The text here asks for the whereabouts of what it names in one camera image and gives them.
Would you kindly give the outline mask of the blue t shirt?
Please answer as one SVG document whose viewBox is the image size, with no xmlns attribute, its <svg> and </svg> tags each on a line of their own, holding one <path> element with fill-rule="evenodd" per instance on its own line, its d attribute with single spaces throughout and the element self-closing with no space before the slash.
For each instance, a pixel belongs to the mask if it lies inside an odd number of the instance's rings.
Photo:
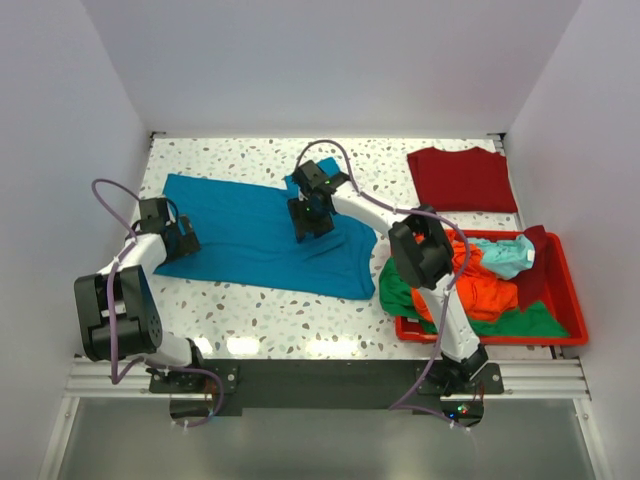
<svg viewBox="0 0 640 480">
<path fill-rule="evenodd" d="M 290 178 L 285 182 L 278 189 L 168 175 L 163 193 L 189 217 L 201 248 L 158 267 L 156 274 L 370 299 L 374 230 L 338 215 L 332 231 L 298 242 L 287 208 L 298 188 Z"/>
</svg>

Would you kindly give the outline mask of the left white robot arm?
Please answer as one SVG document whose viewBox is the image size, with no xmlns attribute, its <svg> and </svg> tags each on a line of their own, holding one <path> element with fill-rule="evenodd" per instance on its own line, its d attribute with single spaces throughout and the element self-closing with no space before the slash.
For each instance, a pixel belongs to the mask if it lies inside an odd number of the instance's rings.
<svg viewBox="0 0 640 480">
<path fill-rule="evenodd" d="M 85 355 L 110 363 L 111 383 L 133 366 L 173 368 L 173 382 L 185 392 L 200 390 L 207 368 L 193 340 L 162 327 L 148 277 L 157 268 L 193 255 L 200 243 L 189 218 L 166 197 L 141 200 L 140 218 L 122 250 L 98 272 L 79 277 L 74 295 Z"/>
</svg>

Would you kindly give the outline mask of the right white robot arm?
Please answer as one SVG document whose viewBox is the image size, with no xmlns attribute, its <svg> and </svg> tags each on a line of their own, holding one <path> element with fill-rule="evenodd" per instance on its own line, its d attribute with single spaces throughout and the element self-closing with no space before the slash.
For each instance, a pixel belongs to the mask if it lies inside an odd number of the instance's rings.
<svg viewBox="0 0 640 480">
<path fill-rule="evenodd" d="M 416 289 L 432 315 L 448 386 L 469 392 L 481 380 L 488 355 L 473 331 L 456 289 L 454 249 L 445 220 L 429 206 L 393 206 L 360 190 L 349 175 L 328 175 L 313 161 L 296 167 L 298 196 L 287 202 L 295 238 L 319 238 L 334 229 L 334 217 L 351 217 L 387 236 L 396 271 Z"/>
</svg>

